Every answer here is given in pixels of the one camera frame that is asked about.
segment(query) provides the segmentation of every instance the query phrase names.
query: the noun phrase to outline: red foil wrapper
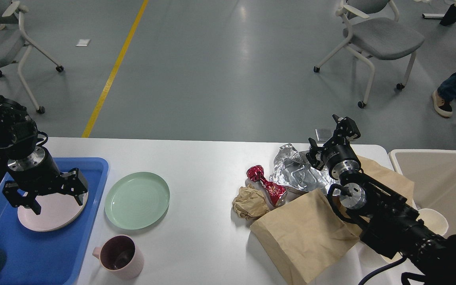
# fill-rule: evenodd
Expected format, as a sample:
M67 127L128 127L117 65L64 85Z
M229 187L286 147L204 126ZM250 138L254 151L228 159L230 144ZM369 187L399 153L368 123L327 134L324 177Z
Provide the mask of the red foil wrapper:
M246 175L251 181L260 182L264 186L270 197L272 206L279 207L284 204L284 199L288 193L286 188L265 179L263 167L261 165L251 167L247 170Z

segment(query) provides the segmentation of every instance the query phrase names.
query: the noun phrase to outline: chair leg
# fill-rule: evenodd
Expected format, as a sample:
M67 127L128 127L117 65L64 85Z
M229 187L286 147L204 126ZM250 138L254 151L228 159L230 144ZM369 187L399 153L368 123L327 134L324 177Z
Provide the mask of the chair leg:
M369 94L371 93L372 82L374 81L374 76L376 75L376 67L374 67L374 64L370 60L368 60L365 56L362 56L362 54L358 53L351 47L346 46L344 47L344 49L351 52L354 56L356 56L358 59L360 59L370 67L369 82L367 83L367 88L365 89L363 101L358 102L358 107L364 108L367 105L367 102L369 101Z
M27 85L26 80L24 79L24 76L22 75L22 67L24 63L27 60L27 57L29 56L29 53L33 49L33 46L28 46L26 51L24 52L24 55L22 56L22 59L20 59L19 65L17 67L17 74L19 75L20 82L22 83L22 86L24 86L24 89L27 92L27 95L29 96L29 99L31 99L31 102L33 103L34 109L40 113L43 114L45 112L45 108L43 106L40 106L38 102L36 101L35 97L33 96L33 93L31 92L31 89Z
M30 43L33 47L35 47L38 51L40 51L44 56L46 56L50 61L52 61L54 64L56 64L56 70L58 72L62 72L64 68L62 65L52 57L48 52L46 52L44 49L42 49L32 38L30 38L26 30L24 29L24 13L22 11L19 12L19 30L20 34L27 40L28 43Z
M336 54L340 49L342 49L344 46L346 46L349 43L348 39L343 40L338 46L336 46L327 56L325 56L324 59L320 61L317 65L314 66L314 72L319 72L320 67L324 65L331 57Z
M407 64L406 74L404 74L404 81L401 83L402 88L404 88L407 84L407 80L409 79L409 75L411 74L411 69L413 68L413 63L414 63L415 58L416 58L416 51L413 51L413 53L411 54L411 58L409 58L409 63Z

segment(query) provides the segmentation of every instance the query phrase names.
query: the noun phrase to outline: robotic arm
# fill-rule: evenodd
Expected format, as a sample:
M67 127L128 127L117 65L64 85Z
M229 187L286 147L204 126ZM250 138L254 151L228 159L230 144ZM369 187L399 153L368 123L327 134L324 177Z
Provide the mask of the robotic arm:
M407 199L381 182L366 175L350 141L360 137L356 123L333 115L337 127L323 146L309 138L311 147L306 157L313 168L327 167L330 176L339 181L328 191L327 199L334 213L344 222L362 229L360 240L378 254L393 258L400 252L424 274L402 274L402 283L409 279L427 285L456 284L456 235L445 239L429 230L418 211L406 204ZM342 215L333 201L338 193L346 208Z
M37 196L61 193L82 205L87 193L87 180L81 171L73 168L61 173L43 146L46 142L47 135L38 131L26 108L0 95L0 159L6 161L6 170L14 179L5 182L3 194L11 206L24 206L36 215L41 212ZM21 195L19 189L27 194Z

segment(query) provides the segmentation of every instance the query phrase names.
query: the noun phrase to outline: white bin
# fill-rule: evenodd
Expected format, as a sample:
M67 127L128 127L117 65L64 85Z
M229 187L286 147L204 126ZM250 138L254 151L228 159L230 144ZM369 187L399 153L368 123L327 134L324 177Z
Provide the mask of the white bin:
M389 158L396 172L414 181L416 206L445 216L445 238L456 234L456 151L393 150Z

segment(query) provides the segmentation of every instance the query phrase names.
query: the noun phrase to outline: light green plate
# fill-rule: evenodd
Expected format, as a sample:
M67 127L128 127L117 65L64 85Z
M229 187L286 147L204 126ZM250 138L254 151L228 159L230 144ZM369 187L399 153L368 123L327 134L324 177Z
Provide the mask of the light green plate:
M105 213L116 226L137 230L159 220L170 202L170 189L154 173L132 173L117 181L105 200Z

